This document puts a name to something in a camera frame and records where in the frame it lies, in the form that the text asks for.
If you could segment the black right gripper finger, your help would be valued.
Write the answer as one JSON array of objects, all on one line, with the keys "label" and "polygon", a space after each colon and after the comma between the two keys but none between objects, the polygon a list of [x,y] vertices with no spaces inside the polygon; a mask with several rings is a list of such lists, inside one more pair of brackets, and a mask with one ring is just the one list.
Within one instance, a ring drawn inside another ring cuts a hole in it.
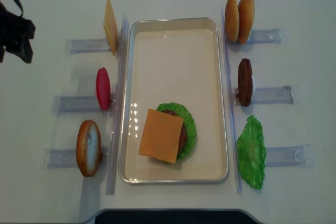
[{"label": "black right gripper finger", "polygon": [[0,46],[0,63],[3,62],[4,56],[5,56],[5,49],[3,46]]}]

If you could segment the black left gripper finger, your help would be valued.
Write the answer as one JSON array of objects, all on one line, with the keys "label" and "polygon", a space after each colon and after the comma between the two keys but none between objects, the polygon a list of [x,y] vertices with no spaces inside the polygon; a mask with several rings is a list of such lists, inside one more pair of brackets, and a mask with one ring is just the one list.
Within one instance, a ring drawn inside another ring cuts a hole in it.
[{"label": "black left gripper finger", "polygon": [[5,50],[18,56],[25,63],[32,62],[33,50],[28,39],[13,40],[6,46]]}]

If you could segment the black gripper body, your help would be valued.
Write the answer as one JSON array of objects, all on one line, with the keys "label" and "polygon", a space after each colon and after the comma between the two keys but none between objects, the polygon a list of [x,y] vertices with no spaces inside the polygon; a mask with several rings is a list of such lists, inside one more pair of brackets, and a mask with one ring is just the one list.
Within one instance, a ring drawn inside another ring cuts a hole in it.
[{"label": "black gripper body", "polygon": [[6,51],[32,51],[35,29],[31,20],[9,12],[1,3],[1,46]]}]

